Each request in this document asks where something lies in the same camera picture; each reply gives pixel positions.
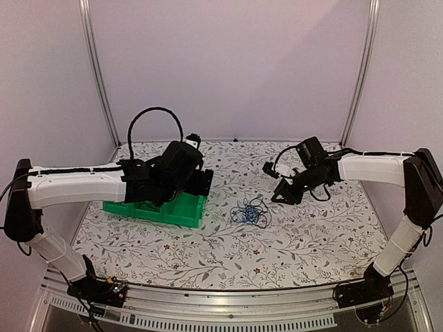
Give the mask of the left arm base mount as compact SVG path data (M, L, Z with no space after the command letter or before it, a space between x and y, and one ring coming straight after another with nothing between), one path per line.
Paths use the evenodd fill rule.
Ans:
M127 295L127 282L111 279L92 279L85 277L68 283L67 293L70 296L116 308L122 308Z

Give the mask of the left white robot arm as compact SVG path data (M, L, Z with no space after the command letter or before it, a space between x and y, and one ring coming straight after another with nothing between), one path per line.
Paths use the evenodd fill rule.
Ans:
M8 199L3 231L76 282L88 300L96 300L103 287L94 278L93 266L44 220L43 209L87 201L150 202L160 207L182 193L208 195L213 175L213 170L204 168L198 144L189 140L171 142L150 160L129 158L93 167L33 167L30 160L21 159L1 194Z

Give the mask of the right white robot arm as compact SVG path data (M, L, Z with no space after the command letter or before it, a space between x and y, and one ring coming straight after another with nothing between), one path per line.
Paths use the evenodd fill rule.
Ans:
M350 148L326 151L317 137L293 146L305 170L299 172L278 160L263 166L265 174L280 179L271 200L298 205L306 192L343 181L367 181L397 185L405 190L405 208L400 224L388 244L367 268L375 273L358 287L358 296L371 302L385 288L384 280L411 255L414 246L432 224L442 218L442 175L432 153L420 148L413 153L356 151Z

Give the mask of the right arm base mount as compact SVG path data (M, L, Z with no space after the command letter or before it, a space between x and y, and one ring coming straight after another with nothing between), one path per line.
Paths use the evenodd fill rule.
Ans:
M356 310L364 324L378 324L392 305L394 290L389 277L366 276L363 281L335 286L332 298L339 308L363 305Z

